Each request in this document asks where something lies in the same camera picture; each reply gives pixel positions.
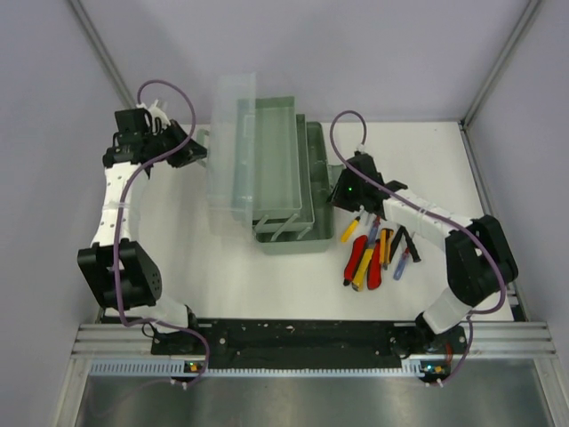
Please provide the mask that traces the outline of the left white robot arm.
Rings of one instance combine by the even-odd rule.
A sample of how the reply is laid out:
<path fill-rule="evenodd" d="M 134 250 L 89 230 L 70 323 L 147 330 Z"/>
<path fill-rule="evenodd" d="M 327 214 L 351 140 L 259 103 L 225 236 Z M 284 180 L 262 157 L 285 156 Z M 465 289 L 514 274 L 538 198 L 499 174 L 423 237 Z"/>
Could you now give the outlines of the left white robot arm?
<path fill-rule="evenodd" d="M 78 251 L 77 263 L 102 309 L 125 323 L 150 320 L 189 353 L 201 344 L 202 333 L 191 309 L 165 295 L 160 270 L 140 244 L 140 205 L 151 159 L 182 168 L 204 161 L 207 150 L 157 102 L 119 110 L 115 120 L 112 145 L 102 158 L 106 186 L 99 226 L 91 244 Z"/>

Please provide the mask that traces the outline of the green cantilever tool box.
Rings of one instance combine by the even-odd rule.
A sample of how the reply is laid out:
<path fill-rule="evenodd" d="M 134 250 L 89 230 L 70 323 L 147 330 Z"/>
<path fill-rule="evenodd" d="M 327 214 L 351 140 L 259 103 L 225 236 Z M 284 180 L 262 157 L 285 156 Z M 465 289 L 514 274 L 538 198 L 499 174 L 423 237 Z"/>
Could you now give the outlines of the green cantilever tool box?
<path fill-rule="evenodd" d="M 214 236 L 257 244 L 265 254 L 326 251 L 335 234 L 327 198 L 340 169 L 330 165 L 320 123 L 292 96 L 260 98 L 255 74 L 224 76 L 210 127 L 206 200 Z"/>

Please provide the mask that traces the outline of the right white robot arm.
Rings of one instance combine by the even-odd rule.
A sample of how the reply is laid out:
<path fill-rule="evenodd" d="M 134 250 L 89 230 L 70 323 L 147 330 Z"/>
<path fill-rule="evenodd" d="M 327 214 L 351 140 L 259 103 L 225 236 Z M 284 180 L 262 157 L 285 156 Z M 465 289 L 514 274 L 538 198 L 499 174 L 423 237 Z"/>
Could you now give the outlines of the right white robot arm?
<path fill-rule="evenodd" d="M 408 333 L 395 336 L 394 349 L 406 357 L 414 350 L 433 352 L 443 346 L 448 335 L 463 319 L 483 314 L 481 303 L 498 297 L 491 308 L 497 311 L 506 300 L 506 287 L 518 276 L 518 267 L 500 222 L 485 214 L 470 218 L 453 214 L 417 196 L 400 181 L 384 181 L 373 157 L 356 151 L 342 161 L 344 168 L 328 198 L 344 211 L 365 211 L 374 215 L 375 229 L 359 254 L 346 268 L 347 285 L 375 287 L 380 269 L 399 260 L 394 277 L 400 278 L 406 261 L 418 262 L 417 237 L 430 242 L 444 257 L 446 286 L 421 311 Z"/>

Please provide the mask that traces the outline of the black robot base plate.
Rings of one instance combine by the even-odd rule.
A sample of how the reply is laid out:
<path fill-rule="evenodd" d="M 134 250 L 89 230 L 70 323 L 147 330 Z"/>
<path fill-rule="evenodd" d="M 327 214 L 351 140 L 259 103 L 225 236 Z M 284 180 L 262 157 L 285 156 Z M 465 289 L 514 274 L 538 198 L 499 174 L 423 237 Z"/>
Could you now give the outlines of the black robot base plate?
<path fill-rule="evenodd" d="M 190 324 L 213 355 L 242 355 L 246 350 L 349 350 L 406 358 L 413 354 L 458 355 L 466 350 L 461 326 L 432 335 L 413 322 L 362 320 L 290 320 L 201 318 Z"/>

